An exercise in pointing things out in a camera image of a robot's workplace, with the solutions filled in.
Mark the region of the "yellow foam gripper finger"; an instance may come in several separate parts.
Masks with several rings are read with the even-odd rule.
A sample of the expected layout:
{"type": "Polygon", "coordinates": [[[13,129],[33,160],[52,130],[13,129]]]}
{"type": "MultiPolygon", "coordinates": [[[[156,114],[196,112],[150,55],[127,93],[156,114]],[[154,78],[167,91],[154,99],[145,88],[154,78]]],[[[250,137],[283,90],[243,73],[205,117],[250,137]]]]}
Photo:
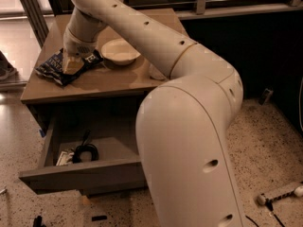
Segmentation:
{"type": "Polygon", "coordinates": [[[84,66],[84,62],[80,56],[70,55],[66,50],[62,54],[62,71],[66,75],[74,75],[84,66]]]}

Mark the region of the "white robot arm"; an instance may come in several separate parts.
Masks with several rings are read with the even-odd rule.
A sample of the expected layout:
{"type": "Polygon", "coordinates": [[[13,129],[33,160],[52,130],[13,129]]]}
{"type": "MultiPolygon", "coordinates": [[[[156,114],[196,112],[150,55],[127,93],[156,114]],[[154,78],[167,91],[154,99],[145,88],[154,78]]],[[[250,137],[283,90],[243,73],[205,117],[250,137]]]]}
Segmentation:
{"type": "Polygon", "coordinates": [[[167,78],[142,101],[135,124],[161,227],[246,227],[226,146],[226,130],[243,99],[237,70],[123,0],[72,3],[63,37],[68,55],[94,50],[109,26],[167,78]]]}

